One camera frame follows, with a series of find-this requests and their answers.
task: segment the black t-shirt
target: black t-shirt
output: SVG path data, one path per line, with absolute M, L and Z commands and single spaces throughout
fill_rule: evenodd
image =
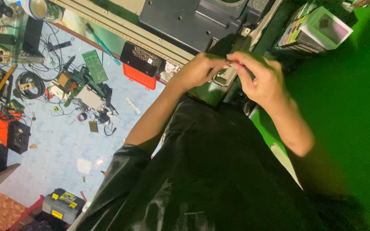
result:
M 306 197 L 242 112 L 185 101 L 153 159 L 114 154 L 78 230 L 352 230 L 360 215 L 348 197 Z

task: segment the light blue tiled floor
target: light blue tiled floor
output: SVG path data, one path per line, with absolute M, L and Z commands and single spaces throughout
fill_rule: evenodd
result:
M 42 34 L 51 33 L 51 29 L 44 24 Z M 72 46 L 62 49 L 62 55 L 65 62 L 76 55 L 74 61 L 76 66 L 84 64 L 82 53 L 95 49 L 62 30 L 59 30 L 57 37 L 60 43 L 74 39 Z M 53 44 L 57 44 L 53 36 L 51 40 Z M 101 58 L 102 51 L 97 50 L 97 53 Z M 54 62 L 58 62 L 55 56 L 52 58 Z M 48 58 L 45 63 L 49 64 L 50 61 L 51 59 Z M 22 155 L 9 151 L 8 165 L 20 163 L 21 166 L 0 185 L 0 192 L 29 207 L 38 200 L 39 195 L 46 196 L 55 188 L 63 188 L 79 197 L 82 191 L 87 198 L 98 190 L 104 179 L 100 171 L 106 171 L 112 155 L 121 147 L 135 123 L 164 88 L 163 84 L 157 82 L 156 89 L 148 91 L 142 85 L 129 81 L 123 74 L 122 66 L 118 66 L 106 54 L 104 54 L 104 69 L 109 78 L 105 83 L 113 89 L 111 103 L 119 113 L 119 116 L 111 120 L 113 127 L 117 128 L 114 135 L 106 136 L 101 124 L 98 125 L 99 133 L 91 133 L 88 120 L 71 123 L 80 113 L 72 111 L 75 109 L 73 105 L 68 108 L 63 107 L 64 112 L 71 113 L 70 115 L 52 116 L 53 107 L 58 104 L 35 99 L 27 100 L 26 103 L 24 102 L 28 104 L 25 107 L 25 114 L 32 117 L 32 112 L 35 112 L 37 118 L 31 127 L 29 144 L 36 144 L 38 148 L 28 149 Z M 13 74 L 14 81 L 24 71 L 19 65 Z M 51 79 L 56 74 L 56 71 L 50 71 L 45 73 L 43 78 Z M 141 114 L 138 115 L 128 105 L 126 96 L 139 108 Z M 58 102 L 58 98 L 55 97 L 52 101 Z M 90 162 L 89 173 L 79 171 L 78 159 Z

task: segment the brown tiled floor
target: brown tiled floor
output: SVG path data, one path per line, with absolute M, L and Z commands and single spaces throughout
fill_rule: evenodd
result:
M 9 228 L 25 209 L 25 206 L 0 193 L 0 231 Z

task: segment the hand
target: hand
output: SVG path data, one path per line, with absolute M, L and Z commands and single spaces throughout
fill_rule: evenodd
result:
M 168 85 L 176 85 L 183 92 L 198 87 L 211 80 L 213 76 L 229 64 L 225 58 L 199 53 L 187 63 L 172 79 Z
M 281 102 L 289 102 L 280 63 L 264 57 L 254 58 L 242 52 L 234 52 L 227 55 L 227 58 L 232 61 L 231 66 L 238 72 L 242 90 L 252 101 L 265 110 Z M 254 79 L 246 68 L 252 71 Z

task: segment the green wall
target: green wall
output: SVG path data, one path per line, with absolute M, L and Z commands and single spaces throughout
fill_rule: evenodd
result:
M 370 7 L 337 50 L 286 76 L 302 114 L 347 174 L 370 223 Z

